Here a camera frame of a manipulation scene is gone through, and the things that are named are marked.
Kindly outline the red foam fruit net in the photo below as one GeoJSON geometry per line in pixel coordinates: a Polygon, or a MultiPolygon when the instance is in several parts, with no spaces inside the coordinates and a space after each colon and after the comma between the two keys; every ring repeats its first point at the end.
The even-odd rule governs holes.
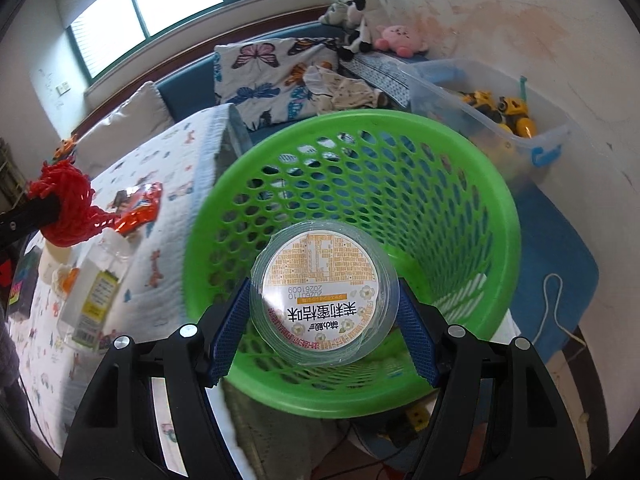
{"type": "Polygon", "coordinates": [[[118,215],[96,206],[89,177],[69,159],[44,162],[40,177],[29,183],[27,197],[41,205],[40,232],[56,247],[70,247],[114,228],[118,215]]]}

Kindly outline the pink plush toy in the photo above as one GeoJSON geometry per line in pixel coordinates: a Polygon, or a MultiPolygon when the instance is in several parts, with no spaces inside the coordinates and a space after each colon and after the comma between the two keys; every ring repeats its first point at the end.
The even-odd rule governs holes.
{"type": "Polygon", "coordinates": [[[374,48],[381,52],[393,52],[400,58],[412,58],[427,54],[428,44],[414,29],[405,25],[378,26],[378,38],[374,48]]]}

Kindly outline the beige crumpled clothes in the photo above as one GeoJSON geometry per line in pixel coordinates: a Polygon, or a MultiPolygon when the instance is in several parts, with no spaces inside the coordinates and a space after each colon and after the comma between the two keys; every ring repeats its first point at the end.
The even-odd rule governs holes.
{"type": "Polygon", "coordinates": [[[362,79],[345,77],[320,65],[307,68],[303,82],[318,115],[388,105],[388,97],[383,91],[362,79]]]}

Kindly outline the orange Ovaltine wrapper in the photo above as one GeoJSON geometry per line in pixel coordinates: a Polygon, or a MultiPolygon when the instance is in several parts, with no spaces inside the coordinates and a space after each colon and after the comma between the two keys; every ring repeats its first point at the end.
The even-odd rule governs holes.
{"type": "Polygon", "coordinates": [[[140,226],[154,222],[160,213],[163,185],[160,182],[145,183],[117,192],[112,208],[118,217],[114,230],[128,236],[140,226]]]}

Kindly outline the cream cushion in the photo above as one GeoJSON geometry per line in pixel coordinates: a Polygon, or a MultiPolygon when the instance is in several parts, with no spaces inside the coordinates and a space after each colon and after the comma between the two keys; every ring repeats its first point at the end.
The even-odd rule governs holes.
{"type": "Polygon", "coordinates": [[[94,178],[173,125],[160,90],[147,81],[76,142],[75,166],[94,178]]]}

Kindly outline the clear plastic storage box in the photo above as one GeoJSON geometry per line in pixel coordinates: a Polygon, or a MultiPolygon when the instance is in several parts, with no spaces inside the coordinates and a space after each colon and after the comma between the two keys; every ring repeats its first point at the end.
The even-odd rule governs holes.
{"type": "Polygon", "coordinates": [[[411,111],[465,136],[515,194],[541,181],[579,130],[564,110],[524,77],[464,58],[425,61],[402,70],[411,111]]]}

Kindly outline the clear plastic bottle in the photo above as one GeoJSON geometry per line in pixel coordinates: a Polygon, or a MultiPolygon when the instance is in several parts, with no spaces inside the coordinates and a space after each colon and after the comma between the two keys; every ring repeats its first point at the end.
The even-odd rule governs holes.
{"type": "Polygon", "coordinates": [[[112,229],[105,229],[92,243],[58,317],[58,334],[66,346],[91,351],[99,347],[131,255],[126,237],[112,229]]]}

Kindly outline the yellow toy truck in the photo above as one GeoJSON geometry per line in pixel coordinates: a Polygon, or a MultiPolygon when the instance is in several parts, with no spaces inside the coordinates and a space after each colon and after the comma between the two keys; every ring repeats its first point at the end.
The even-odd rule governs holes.
{"type": "Polygon", "coordinates": [[[461,92],[460,100],[482,113],[499,127],[523,139],[533,139],[538,129],[529,116],[528,105],[521,98],[499,96],[495,100],[490,91],[461,92]]]}

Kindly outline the orange toy on cushion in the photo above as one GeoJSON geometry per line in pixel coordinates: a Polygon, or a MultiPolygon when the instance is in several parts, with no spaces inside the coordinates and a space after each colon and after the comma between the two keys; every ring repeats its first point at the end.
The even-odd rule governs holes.
{"type": "Polygon", "coordinates": [[[68,139],[61,141],[60,145],[55,149],[51,162],[56,164],[60,160],[74,157],[76,151],[77,140],[74,136],[70,136],[68,139]]]}

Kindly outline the cartoon print white blanket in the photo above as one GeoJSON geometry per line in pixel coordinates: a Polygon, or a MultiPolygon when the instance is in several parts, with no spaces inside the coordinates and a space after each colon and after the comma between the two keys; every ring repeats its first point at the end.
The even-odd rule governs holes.
{"type": "Polygon", "coordinates": [[[63,299],[36,285],[29,318],[9,333],[20,358],[32,431],[61,454],[79,402],[108,344],[126,334],[163,339],[186,322],[182,267],[193,221],[216,180],[252,146],[239,112],[218,105],[191,115],[145,142],[92,181],[94,201],[111,206],[125,188],[158,182],[160,213],[134,232],[134,251],[96,351],[66,344],[58,330],[63,299]]]}

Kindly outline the grey patterned folded cloth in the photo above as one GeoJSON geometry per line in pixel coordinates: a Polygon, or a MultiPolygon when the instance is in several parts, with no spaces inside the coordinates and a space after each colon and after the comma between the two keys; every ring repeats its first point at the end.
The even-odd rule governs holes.
{"type": "Polygon", "coordinates": [[[358,53],[352,60],[342,61],[341,69],[347,76],[362,79],[369,86],[381,90],[394,107],[408,110],[410,91],[405,68],[424,61],[424,55],[398,58],[391,53],[358,53]]]}

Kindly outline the colourful sticky note box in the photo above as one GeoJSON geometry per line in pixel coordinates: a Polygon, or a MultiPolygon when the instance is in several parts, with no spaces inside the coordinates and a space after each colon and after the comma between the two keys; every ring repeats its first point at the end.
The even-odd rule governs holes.
{"type": "Polygon", "coordinates": [[[25,321],[30,317],[40,258],[41,249],[33,247],[29,252],[25,252],[17,263],[6,308],[6,314],[14,321],[25,321]]]}

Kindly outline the green plastic mesh basket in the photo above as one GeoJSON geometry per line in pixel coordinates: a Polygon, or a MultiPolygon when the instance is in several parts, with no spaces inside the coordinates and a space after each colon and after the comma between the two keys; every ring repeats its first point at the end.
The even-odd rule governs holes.
{"type": "Polygon", "coordinates": [[[491,161],[439,122],[352,110],[285,128],[242,155],[198,208],[183,297],[199,318],[227,300],[274,234],[336,220],[377,240],[424,303],[488,339],[518,282],[521,227],[491,161]]]}

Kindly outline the butterfly print pillow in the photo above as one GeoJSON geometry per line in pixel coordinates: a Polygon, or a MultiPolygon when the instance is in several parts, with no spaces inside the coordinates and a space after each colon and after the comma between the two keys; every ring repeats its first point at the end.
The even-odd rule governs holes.
{"type": "Polygon", "coordinates": [[[250,131],[314,116],[304,73],[335,68],[337,47],[333,38],[305,37],[221,44],[213,55],[216,96],[235,106],[250,131]]]}

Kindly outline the clear round food container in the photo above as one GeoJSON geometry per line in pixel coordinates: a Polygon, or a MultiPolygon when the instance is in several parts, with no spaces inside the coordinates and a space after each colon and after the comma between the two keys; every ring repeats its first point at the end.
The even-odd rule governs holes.
{"type": "Polygon", "coordinates": [[[250,270],[250,319],[292,365],[365,358],[392,331],[399,300],[399,278],[381,244],[335,220],[277,232],[250,270]]]}

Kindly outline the cow plush toy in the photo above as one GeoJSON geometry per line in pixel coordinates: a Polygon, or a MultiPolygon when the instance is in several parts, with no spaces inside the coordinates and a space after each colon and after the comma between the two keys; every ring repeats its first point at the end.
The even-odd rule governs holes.
{"type": "Polygon", "coordinates": [[[344,30],[345,39],[337,54],[342,61],[351,61],[356,54],[374,49],[375,41],[390,26],[390,16],[381,0],[347,0],[332,3],[319,22],[344,30]]]}

